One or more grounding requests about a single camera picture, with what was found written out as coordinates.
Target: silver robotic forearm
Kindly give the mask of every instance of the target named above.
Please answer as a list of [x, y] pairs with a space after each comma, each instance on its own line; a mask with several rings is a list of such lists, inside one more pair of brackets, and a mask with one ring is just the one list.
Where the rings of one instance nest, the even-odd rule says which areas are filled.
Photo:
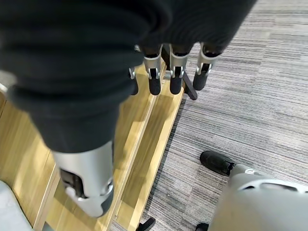
[[236, 165], [208, 231], [306, 231], [307, 208], [307, 186]]
[[89, 216], [103, 216], [114, 193], [112, 141], [82, 153], [53, 152], [66, 194]]

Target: wooden platform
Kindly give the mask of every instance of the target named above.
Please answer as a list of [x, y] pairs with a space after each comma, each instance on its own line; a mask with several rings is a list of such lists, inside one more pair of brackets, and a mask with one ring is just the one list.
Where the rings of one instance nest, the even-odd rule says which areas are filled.
[[0, 93], [0, 180], [12, 188], [35, 229], [43, 227], [45, 205], [55, 192], [54, 180], [59, 181], [57, 173], [52, 154], [28, 115]]
[[114, 186], [115, 193], [108, 213], [99, 219], [88, 217], [66, 196], [61, 183], [58, 185], [47, 223], [55, 231], [105, 231], [118, 213], [121, 196], [135, 160], [141, 138], [150, 118], [157, 96], [148, 90], [148, 77], [144, 66], [136, 70], [139, 93], [131, 96], [120, 108], [115, 132]]
[[169, 81], [165, 81], [154, 104], [116, 217], [117, 223], [128, 231], [135, 231], [139, 225], [182, 95], [183, 89], [180, 94], [172, 95]]
[[172, 95], [166, 81], [153, 96], [144, 66], [136, 74], [139, 93], [121, 105], [115, 132], [113, 203], [99, 219], [66, 196], [52, 154], [28, 115], [0, 93], [0, 180], [12, 188], [34, 230], [47, 221], [55, 231], [106, 231], [116, 218], [135, 231], [183, 95]]

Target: striped carpet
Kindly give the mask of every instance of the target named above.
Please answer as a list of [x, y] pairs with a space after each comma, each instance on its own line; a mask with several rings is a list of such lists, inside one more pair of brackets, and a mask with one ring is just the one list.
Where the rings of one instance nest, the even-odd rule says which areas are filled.
[[[198, 51], [187, 63], [190, 77]], [[185, 96], [141, 219], [154, 217], [153, 231], [210, 221], [227, 178], [200, 165], [204, 150], [308, 184], [307, 0], [260, 0], [198, 100]]]

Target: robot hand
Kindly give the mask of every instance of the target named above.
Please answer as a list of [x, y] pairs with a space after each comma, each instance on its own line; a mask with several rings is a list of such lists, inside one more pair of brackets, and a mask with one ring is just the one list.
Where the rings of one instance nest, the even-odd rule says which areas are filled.
[[104, 215], [112, 202], [118, 109], [136, 86], [128, 69], [144, 59], [150, 91], [159, 94], [161, 46], [170, 44], [170, 90], [177, 94], [188, 53], [201, 42], [193, 85], [202, 89], [254, 2], [0, 2], [0, 69], [17, 77], [8, 97], [29, 113], [66, 193], [89, 216]]

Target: wooden floor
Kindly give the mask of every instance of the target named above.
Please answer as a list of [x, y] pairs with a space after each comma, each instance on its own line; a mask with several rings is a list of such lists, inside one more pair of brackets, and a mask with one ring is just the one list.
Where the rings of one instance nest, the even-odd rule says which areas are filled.
[[54, 167], [52, 154], [28, 115], [0, 93], [0, 180], [11, 187], [32, 227], [44, 224]]
[[[166, 69], [165, 66], [162, 69], [163, 76]], [[99, 219], [88, 217], [66, 196], [60, 183], [47, 217], [47, 223], [55, 231], [105, 231], [109, 229], [115, 214], [118, 213], [124, 187], [157, 98], [149, 93], [148, 77], [144, 67], [138, 67], [136, 74], [139, 93], [131, 96], [121, 105], [120, 117], [115, 132], [115, 193], [108, 213]]]
[[165, 81], [154, 104], [122, 195], [116, 221], [128, 231], [139, 225], [183, 96], [183, 89], [178, 95], [171, 94], [169, 83]]

